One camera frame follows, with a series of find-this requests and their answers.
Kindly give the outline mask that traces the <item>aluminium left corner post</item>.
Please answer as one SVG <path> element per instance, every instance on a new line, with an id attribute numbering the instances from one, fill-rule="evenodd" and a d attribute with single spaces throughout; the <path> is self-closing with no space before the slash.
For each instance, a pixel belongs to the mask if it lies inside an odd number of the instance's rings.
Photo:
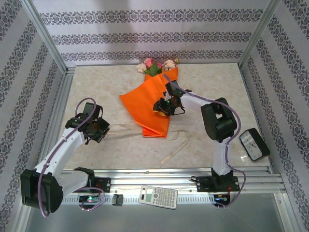
<path id="1" fill-rule="evenodd" d="M 40 37 L 42 38 L 43 42 L 47 46 L 49 52 L 51 53 L 53 59 L 56 61 L 58 67 L 61 70 L 62 74 L 66 74 L 68 67 L 63 60 L 61 53 L 59 52 L 52 36 L 50 35 L 47 27 L 45 26 L 39 12 L 37 11 L 34 3 L 32 0 L 20 0 L 23 8 L 29 15 L 31 21 L 33 22 L 34 26 L 36 27 Z"/>

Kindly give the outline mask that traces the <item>grey scientific calculator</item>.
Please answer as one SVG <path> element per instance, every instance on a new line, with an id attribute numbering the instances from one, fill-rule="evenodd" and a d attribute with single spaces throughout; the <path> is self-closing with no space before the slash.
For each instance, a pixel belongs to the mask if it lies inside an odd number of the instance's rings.
<path id="1" fill-rule="evenodd" d="M 178 191 L 170 188 L 143 185 L 140 189 L 138 202 L 141 204 L 175 210 Z"/>

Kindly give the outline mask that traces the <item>aluminium right corner post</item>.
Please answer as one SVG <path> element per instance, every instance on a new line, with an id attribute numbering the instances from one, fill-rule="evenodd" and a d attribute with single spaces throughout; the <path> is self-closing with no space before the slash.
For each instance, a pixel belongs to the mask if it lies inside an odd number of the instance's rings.
<path id="1" fill-rule="evenodd" d="M 247 60 L 249 59 L 251 53 L 253 52 L 255 46 L 257 45 L 258 41 L 260 40 L 264 30 L 266 29 L 268 23 L 270 22 L 272 16 L 274 15 L 278 5 L 280 4 L 281 0 L 269 0 L 267 7 L 265 8 L 261 18 L 254 29 L 248 44 L 246 45 L 242 55 L 238 61 L 238 68 L 240 71 L 244 68 Z"/>

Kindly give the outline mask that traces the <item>aluminium front rail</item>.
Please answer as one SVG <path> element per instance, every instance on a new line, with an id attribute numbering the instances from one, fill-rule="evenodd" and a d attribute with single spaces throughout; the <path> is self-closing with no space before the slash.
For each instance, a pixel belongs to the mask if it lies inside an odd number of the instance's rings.
<path id="1" fill-rule="evenodd" d="M 74 170 L 65 170 L 61 177 L 66 177 Z M 129 170 L 93 170 L 95 177 L 111 178 L 111 188 L 119 186 L 171 186 L 173 188 L 196 188 L 197 185 L 191 177 L 210 176 L 209 168 L 185 169 L 129 169 Z M 234 172 L 238 178 L 240 190 L 244 192 L 286 192 L 280 174 L 271 174 L 266 167 L 241 168 Z"/>

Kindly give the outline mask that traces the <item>black clipper comb guard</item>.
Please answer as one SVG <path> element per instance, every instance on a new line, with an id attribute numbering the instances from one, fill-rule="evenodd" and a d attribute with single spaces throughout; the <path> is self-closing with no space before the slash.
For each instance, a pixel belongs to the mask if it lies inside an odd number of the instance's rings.
<path id="1" fill-rule="evenodd" d="M 114 194 L 112 196 L 112 205 L 114 206 L 122 206 L 123 205 L 124 196 L 123 194 Z"/>

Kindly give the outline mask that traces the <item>circuit board with green light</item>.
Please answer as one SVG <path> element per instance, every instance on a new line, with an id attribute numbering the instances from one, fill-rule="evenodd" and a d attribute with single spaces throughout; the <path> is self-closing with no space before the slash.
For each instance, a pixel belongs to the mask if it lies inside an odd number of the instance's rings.
<path id="1" fill-rule="evenodd" d="M 82 195 L 79 197 L 80 203 L 97 203 L 98 201 L 99 201 L 99 196 Z"/>

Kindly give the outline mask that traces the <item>aluminium left side rail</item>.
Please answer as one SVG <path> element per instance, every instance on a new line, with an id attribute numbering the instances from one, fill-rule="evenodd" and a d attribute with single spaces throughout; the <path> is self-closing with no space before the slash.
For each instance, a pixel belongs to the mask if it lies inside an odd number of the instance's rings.
<path id="1" fill-rule="evenodd" d="M 41 146 L 36 164 L 39 164 L 57 143 L 59 134 L 61 132 L 61 125 L 65 114 L 75 69 L 75 67 L 69 67 L 67 73 L 63 76 L 60 82 L 53 110 L 46 133 L 44 134 L 43 144 Z"/>

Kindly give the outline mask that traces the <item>aluminium corner post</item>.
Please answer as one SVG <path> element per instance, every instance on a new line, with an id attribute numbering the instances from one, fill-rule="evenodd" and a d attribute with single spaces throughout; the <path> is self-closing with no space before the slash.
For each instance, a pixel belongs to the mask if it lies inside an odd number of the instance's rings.
<path id="1" fill-rule="evenodd" d="M 270 22 L 272 16 L 274 15 L 278 5 L 280 4 L 281 0 L 269 0 L 267 7 L 265 8 L 261 18 L 254 29 L 248 44 L 246 45 L 242 55 L 238 61 L 238 68 L 240 71 L 244 68 L 247 60 L 249 59 L 251 53 L 253 52 L 255 46 L 257 45 L 258 41 L 260 40 L 264 30 L 266 29 L 268 23 Z"/>
<path id="2" fill-rule="evenodd" d="M 33 22 L 34 26 L 36 27 L 40 37 L 42 38 L 43 42 L 47 46 L 49 52 L 51 53 L 53 59 L 56 61 L 58 67 L 61 70 L 62 74 L 66 74 L 68 67 L 63 60 L 61 53 L 59 52 L 52 36 L 50 35 L 47 27 L 45 26 L 39 12 L 37 11 L 34 3 L 32 0 L 20 0 L 23 8 L 29 15 L 31 21 Z"/>

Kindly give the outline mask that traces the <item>peach fake rose with bud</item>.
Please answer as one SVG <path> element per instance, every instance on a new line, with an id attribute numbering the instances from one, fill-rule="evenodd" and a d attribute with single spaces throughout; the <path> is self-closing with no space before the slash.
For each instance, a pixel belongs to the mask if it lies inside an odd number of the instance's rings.
<path id="1" fill-rule="evenodd" d="M 179 63 L 178 58 L 176 58 L 175 60 L 171 60 L 171 59 L 166 60 L 163 64 L 164 71 L 175 69 L 178 63 Z"/>

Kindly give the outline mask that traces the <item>black alarm clock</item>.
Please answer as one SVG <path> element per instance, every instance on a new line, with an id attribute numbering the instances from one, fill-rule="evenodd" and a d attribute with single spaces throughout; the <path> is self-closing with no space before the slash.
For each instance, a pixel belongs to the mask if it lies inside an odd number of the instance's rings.
<path id="1" fill-rule="evenodd" d="M 270 150 L 256 128 L 245 130 L 239 140 L 248 157 L 252 161 L 258 161 L 270 155 Z"/>

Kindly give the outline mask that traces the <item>orange wrapping paper sheet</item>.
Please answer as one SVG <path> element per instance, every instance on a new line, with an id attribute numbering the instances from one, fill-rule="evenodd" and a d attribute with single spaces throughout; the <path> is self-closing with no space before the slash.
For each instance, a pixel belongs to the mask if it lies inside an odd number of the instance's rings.
<path id="1" fill-rule="evenodd" d="M 162 73 L 154 77 L 146 74 L 140 86 L 119 96 L 134 121 L 142 126 L 143 137 L 167 137 L 169 118 L 153 111 L 154 104 L 164 97 L 163 92 L 166 91 L 167 83 Z"/>

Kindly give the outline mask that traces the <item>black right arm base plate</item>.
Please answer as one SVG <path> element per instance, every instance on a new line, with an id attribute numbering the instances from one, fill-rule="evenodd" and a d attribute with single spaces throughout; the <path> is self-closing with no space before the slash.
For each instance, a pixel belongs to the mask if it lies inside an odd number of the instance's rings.
<path id="1" fill-rule="evenodd" d="M 216 178 L 214 176 L 197 177 L 198 192 L 236 192 L 240 190 L 239 181 L 236 176 L 232 178 Z"/>

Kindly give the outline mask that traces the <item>aluminium rail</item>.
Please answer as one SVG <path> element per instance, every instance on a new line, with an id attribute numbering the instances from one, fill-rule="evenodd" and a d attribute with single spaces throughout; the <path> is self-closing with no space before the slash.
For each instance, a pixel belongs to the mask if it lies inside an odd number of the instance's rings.
<path id="1" fill-rule="evenodd" d="M 249 99 L 250 99 L 250 104 L 251 104 L 251 107 L 253 109 L 253 114 L 254 114 L 254 117 L 255 117 L 255 121 L 257 123 L 257 130 L 259 132 L 259 134 L 261 135 L 262 137 L 262 140 L 267 144 L 266 140 L 265 140 L 265 137 L 264 137 L 264 132 L 263 132 L 263 128 L 262 128 L 262 125 L 261 125 L 261 121 L 260 121 L 260 118 L 259 118 L 259 115 L 258 115 L 258 112 L 257 112 L 257 108 L 254 104 L 254 100 L 253 100 L 253 96 L 252 96 L 252 93 L 250 91 L 250 88 L 249 88 L 249 85 L 247 83 L 247 80 L 245 78 L 245 75 L 243 73 L 243 71 L 240 71 L 240 74 L 241 74 L 241 77 L 243 79 L 243 82 L 244 82 L 244 85 L 245 85 L 245 88 L 246 88 L 246 91 L 247 91 L 247 94 L 249 96 Z M 270 156 L 267 157 L 267 160 L 269 161 L 270 165 L 268 167 L 269 171 L 271 174 L 275 174 L 276 173 L 276 170 L 274 169 L 274 166 L 273 166 L 273 163 L 272 163 L 272 159 Z"/>
<path id="2" fill-rule="evenodd" d="M 65 170 L 61 177 L 66 177 L 74 170 Z M 93 170 L 95 177 L 111 178 L 111 188 L 119 186 L 171 186 L 173 188 L 196 188 L 197 185 L 191 177 L 210 176 L 209 168 L 185 169 L 129 169 L 129 170 Z M 234 172 L 238 178 L 240 190 L 244 192 L 286 192 L 280 174 L 271 174 L 266 167 L 241 168 Z"/>
<path id="3" fill-rule="evenodd" d="M 75 69 L 75 67 L 69 67 L 67 73 L 63 76 L 60 82 L 53 110 L 46 133 L 44 134 L 43 144 L 41 146 L 36 164 L 39 164 L 57 143 L 59 134 L 61 132 L 61 125 L 65 114 Z"/>

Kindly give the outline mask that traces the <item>aluminium right side rail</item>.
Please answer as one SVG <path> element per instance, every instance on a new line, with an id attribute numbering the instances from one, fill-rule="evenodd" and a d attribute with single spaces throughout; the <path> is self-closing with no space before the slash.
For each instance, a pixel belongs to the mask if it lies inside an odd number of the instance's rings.
<path id="1" fill-rule="evenodd" d="M 247 80 L 245 78 L 245 75 L 243 73 L 243 71 L 240 71 L 240 74 L 241 74 L 241 77 L 243 79 L 243 82 L 244 82 L 244 85 L 245 85 L 245 88 L 246 88 L 246 91 L 247 91 L 247 94 L 249 96 L 249 99 L 250 99 L 250 104 L 251 104 L 251 107 L 253 109 L 253 114 L 254 114 L 254 117 L 255 117 L 255 121 L 257 123 L 257 130 L 259 132 L 259 134 L 261 135 L 262 137 L 262 140 L 267 144 L 266 140 L 265 140 L 265 137 L 264 137 L 264 132 L 263 132 L 263 128 L 262 128 L 262 125 L 261 125 L 261 121 L 260 121 L 260 118 L 259 118 L 259 115 L 258 115 L 258 112 L 257 112 L 257 108 L 254 104 L 254 100 L 253 100 L 253 96 L 252 96 L 252 93 L 250 91 L 250 88 L 249 88 L 249 85 L 247 83 Z M 268 167 L 269 171 L 271 174 L 275 174 L 276 173 L 276 170 L 274 169 L 274 166 L 273 166 L 273 163 L 272 163 L 272 159 L 270 156 L 267 157 L 267 160 L 269 161 L 270 165 Z"/>

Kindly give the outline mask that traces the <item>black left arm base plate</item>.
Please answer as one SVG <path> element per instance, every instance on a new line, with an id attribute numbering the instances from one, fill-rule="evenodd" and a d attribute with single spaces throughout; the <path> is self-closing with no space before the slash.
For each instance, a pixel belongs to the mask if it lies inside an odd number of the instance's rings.
<path id="1" fill-rule="evenodd" d="M 96 182 L 96 187 L 102 189 L 105 193 L 110 192 L 111 178 L 109 178 L 109 177 L 96 177 L 95 182 Z"/>

